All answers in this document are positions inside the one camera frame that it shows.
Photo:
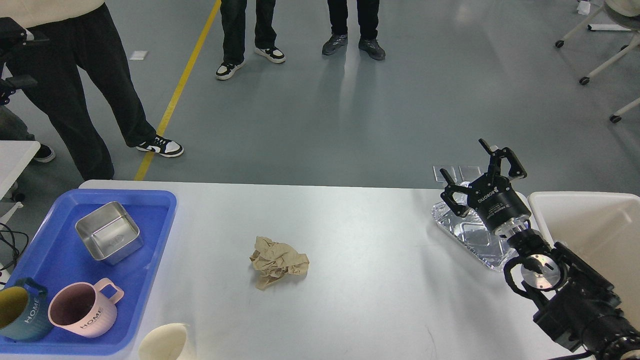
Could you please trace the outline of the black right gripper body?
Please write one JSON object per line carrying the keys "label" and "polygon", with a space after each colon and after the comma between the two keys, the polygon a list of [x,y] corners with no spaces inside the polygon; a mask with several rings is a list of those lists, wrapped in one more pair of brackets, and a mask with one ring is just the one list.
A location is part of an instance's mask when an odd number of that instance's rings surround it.
{"label": "black right gripper body", "polygon": [[514,191],[509,178],[485,173],[468,185],[467,205],[487,230],[498,237],[512,237],[530,226],[531,212]]}

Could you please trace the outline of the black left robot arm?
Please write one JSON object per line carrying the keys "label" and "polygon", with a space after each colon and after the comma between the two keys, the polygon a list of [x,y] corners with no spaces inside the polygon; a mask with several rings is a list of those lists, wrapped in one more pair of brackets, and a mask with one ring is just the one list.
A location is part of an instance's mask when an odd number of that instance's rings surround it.
{"label": "black left robot arm", "polygon": [[[0,61],[1,68],[29,47],[42,46],[50,39],[39,31],[30,32],[20,26],[13,18],[0,19]],[[0,80],[0,104],[5,106],[10,102],[10,96],[16,91],[37,86],[38,82],[30,75],[7,77]]]}

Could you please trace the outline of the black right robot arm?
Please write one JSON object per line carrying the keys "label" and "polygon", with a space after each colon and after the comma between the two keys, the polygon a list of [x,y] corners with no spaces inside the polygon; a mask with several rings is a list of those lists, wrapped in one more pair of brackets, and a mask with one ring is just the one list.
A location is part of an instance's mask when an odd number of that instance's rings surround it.
{"label": "black right robot arm", "polygon": [[444,168],[441,193],[451,212],[476,213],[487,231],[515,250],[503,267],[510,289],[537,307],[533,321],[556,343],[572,352],[571,360],[637,360],[639,331],[620,309],[614,285],[561,243],[549,244],[531,227],[530,208],[512,187],[527,173],[509,147],[479,143],[489,154],[487,171],[465,186]]}

